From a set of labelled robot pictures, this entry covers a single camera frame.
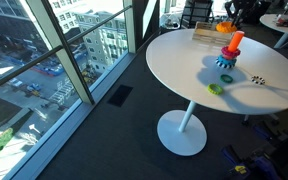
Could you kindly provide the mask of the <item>white round table base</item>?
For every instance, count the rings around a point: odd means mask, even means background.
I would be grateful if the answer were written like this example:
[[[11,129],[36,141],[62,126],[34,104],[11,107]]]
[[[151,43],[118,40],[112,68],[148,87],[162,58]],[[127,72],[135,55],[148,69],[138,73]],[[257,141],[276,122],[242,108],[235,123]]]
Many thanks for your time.
[[[186,112],[172,110],[165,113],[157,125],[161,143],[171,152],[181,156],[199,153],[206,145],[207,133],[202,122],[194,115],[187,121]]]

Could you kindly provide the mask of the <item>orange stacking rod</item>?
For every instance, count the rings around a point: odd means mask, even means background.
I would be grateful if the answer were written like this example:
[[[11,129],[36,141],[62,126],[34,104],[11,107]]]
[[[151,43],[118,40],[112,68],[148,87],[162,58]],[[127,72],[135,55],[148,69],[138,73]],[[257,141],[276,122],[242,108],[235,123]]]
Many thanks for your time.
[[[244,37],[245,33],[243,31],[236,31],[230,41],[228,46],[228,50],[230,52],[234,52],[237,50],[242,38]]]

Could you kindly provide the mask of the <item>wooden tray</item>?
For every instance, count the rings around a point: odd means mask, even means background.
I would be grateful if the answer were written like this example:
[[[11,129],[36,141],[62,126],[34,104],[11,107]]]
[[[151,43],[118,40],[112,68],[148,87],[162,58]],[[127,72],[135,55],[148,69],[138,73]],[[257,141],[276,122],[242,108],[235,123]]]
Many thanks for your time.
[[[197,22],[192,38],[209,43],[228,45],[232,36],[232,33],[218,32],[214,23]]]

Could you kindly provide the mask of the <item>white table pedestal pole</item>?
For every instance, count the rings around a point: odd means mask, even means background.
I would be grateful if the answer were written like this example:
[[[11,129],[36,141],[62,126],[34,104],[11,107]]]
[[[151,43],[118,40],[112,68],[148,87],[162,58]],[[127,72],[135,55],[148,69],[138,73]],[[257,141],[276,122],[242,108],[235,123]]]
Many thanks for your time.
[[[190,118],[191,118],[191,115],[192,115],[192,113],[194,111],[195,106],[196,106],[196,103],[194,101],[190,101],[190,103],[189,103],[189,105],[187,107],[187,110],[186,110],[186,112],[184,114],[184,117],[182,119],[182,122],[181,122],[181,124],[179,126],[179,129],[178,129],[179,132],[184,132],[184,130],[185,130]]]

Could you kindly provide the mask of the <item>black office chair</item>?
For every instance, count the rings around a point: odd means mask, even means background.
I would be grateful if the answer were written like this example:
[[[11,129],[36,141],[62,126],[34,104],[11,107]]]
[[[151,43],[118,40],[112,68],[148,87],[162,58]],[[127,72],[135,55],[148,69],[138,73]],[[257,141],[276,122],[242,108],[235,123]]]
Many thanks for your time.
[[[186,0],[180,19],[180,27],[194,28],[197,22],[212,22],[213,0]]]

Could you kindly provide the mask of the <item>black floor vent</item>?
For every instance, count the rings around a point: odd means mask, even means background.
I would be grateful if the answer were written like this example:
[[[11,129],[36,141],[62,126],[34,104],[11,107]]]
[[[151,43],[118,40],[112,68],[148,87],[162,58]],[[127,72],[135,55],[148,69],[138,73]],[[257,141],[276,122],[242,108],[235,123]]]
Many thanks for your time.
[[[133,88],[130,86],[120,85],[109,98],[108,103],[117,107],[121,107],[132,90]]]

